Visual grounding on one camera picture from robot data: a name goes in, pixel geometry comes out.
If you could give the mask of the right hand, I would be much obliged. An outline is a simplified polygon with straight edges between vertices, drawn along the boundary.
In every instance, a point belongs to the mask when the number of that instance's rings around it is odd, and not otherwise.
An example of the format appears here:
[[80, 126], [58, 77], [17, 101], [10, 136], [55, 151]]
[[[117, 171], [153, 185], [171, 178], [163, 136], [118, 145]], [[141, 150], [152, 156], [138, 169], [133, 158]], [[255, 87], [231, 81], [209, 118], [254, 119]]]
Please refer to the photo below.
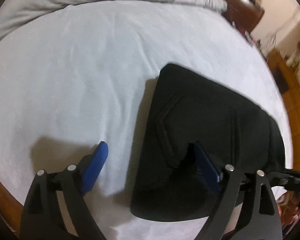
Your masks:
[[300, 216], [300, 195], [287, 191], [276, 200], [276, 203], [282, 226], [290, 225], [298, 220]]

